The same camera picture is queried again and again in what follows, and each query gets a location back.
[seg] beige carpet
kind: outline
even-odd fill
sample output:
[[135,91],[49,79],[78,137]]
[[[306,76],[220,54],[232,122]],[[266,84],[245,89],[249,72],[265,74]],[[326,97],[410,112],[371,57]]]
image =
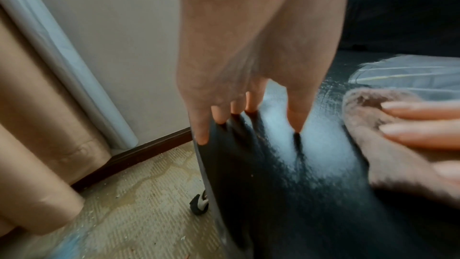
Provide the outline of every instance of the beige carpet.
[[26,259],[223,259],[210,213],[189,209],[203,190],[187,143],[87,189],[77,220],[40,238]]

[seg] brown curtain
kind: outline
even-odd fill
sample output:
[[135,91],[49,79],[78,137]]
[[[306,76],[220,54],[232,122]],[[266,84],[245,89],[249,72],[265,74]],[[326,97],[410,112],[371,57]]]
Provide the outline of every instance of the brown curtain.
[[52,232],[82,209],[69,186],[107,144],[0,7],[0,235]]

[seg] gray towel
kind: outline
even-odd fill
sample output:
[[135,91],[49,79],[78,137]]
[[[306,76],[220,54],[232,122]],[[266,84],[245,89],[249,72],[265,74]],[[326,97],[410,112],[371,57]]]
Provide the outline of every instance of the gray towel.
[[460,209],[460,184],[440,176],[433,167],[436,162],[459,160],[459,152],[411,149],[384,138],[379,131],[380,125],[404,121],[381,111],[381,103],[421,100],[405,91],[354,89],[344,96],[344,123],[369,162],[371,187],[422,196]]

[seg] brown wooden baseboard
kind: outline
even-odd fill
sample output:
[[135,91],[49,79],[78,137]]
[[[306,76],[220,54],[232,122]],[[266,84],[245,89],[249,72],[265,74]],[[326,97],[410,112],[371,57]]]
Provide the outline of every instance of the brown wooden baseboard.
[[164,153],[172,148],[190,142],[192,140],[192,132],[190,128],[186,128],[160,139],[148,142],[126,152],[113,156],[107,164],[100,169],[89,174],[82,180],[73,184],[72,187],[76,191],[82,191],[85,188],[98,183],[118,172],[121,172],[137,163],[150,159],[156,155]]

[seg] black wheel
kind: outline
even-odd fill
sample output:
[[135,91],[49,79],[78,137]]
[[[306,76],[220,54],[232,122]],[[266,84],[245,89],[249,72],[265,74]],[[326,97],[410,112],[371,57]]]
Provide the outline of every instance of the black wheel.
[[209,201],[207,200],[206,190],[203,193],[197,194],[190,202],[190,209],[195,215],[202,215],[207,212]]

